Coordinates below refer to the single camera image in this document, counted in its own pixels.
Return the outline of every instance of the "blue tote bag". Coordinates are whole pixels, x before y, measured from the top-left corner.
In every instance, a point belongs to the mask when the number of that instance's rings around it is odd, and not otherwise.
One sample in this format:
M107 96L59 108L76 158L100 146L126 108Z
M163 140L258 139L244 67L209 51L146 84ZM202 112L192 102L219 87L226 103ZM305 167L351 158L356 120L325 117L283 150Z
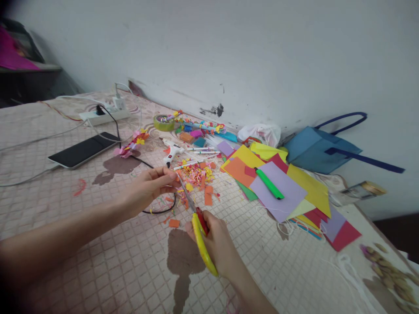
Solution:
M346 118L349 116L362 116L361 119L340 130L327 133L320 130L320 127L331 122ZM349 143L348 141L337 137L336 134L350 129L355 125L367 119L367 114L363 112L349 113L337 118L331 119L316 127L306 127L303 131L292 138L285 147L288 149L287 161L294 166L307 169L313 172L329 174L333 170L347 163L352 158L366 162L368 164L397 172L403 173L404 169L399 168L372 158L360 156L362 149Z

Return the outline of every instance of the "bag handle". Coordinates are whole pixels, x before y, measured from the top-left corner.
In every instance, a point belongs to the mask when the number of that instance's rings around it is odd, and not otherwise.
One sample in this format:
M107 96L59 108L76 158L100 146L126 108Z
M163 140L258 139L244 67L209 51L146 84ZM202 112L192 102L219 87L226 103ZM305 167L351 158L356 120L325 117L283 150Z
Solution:
M349 117L349 116L358 116L358 115L362 116L362 118L359 119L358 121L352 123L351 125L348 125L348 126L342 128L340 130L337 130L337 131L334 131L334 132L330 133L332 135L336 135L339 132L342 132L344 130L350 129L351 127L356 126L356 125L360 124L361 122L365 121L367 119L367 114L366 113L363 113L363 112L347 113L346 115L339 116L339 117L333 118L333 119L331 119L329 121L326 121L325 123L319 124L318 126L315 126L314 128L315 129L320 129L322 126L325 126L326 124L335 122L337 120L340 120L340 119L343 119L343 118L346 118L346 117Z
M405 171L405 169L403 169L403 168L399 168L399 167L387 164L387 163L382 162L382 161L378 161L378 160L375 160L375 159L372 159L372 158L368 158L368 157L365 157L365 156L354 154L354 153L348 152L346 150L341 150L339 148L332 147L332 148L329 148L328 150L325 150L324 152L328 155L333 155L334 153L339 153L339 154L342 154L342 155L352 157L352 158L358 159L360 161L366 162L367 164L372 164L373 166L380 167L380 168L383 168L385 170L396 172L396 173L403 173Z

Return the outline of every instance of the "scissor blade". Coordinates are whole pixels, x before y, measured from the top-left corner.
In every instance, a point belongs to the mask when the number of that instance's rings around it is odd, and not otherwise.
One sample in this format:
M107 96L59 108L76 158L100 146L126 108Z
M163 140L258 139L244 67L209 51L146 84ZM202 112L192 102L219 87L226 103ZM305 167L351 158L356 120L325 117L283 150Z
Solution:
M176 173L178 175L178 178L180 180L180 184L182 185L183 191L185 192L186 198L188 199L189 205L191 205L191 208L193 210L193 212L196 212L196 207L195 207L195 203L192 201L188 190L185 188L185 185L183 184L182 178L179 176L178 173Z

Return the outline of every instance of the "glue gun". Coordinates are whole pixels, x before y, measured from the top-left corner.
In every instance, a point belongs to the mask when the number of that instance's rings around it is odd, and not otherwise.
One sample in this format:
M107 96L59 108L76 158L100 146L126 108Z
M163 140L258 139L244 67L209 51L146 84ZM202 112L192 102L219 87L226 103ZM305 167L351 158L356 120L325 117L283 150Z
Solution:
M170 140L161 137L159 137L159 139L161 139L163 143L168 147L168 155L163 158L163 161L167 165L167 168L170 168L170 163L172 162L175 155L182 154L185 151L185 149L180 147L179 145L176 145Z

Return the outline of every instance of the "yellow scissors handle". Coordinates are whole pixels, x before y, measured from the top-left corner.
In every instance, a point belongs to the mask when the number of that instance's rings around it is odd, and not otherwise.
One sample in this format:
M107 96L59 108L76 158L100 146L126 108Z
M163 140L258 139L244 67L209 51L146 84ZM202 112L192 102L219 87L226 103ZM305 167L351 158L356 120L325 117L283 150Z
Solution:
M212 273L215 277L218 277L217 268L215 268L208 251L206 250L204 240L202 238L202 234L205 234L205 232L196 213L192 214L192 226L193 233L195 233L196 244L198 244L199 253L201 254L205 266L208 268L210 273Z

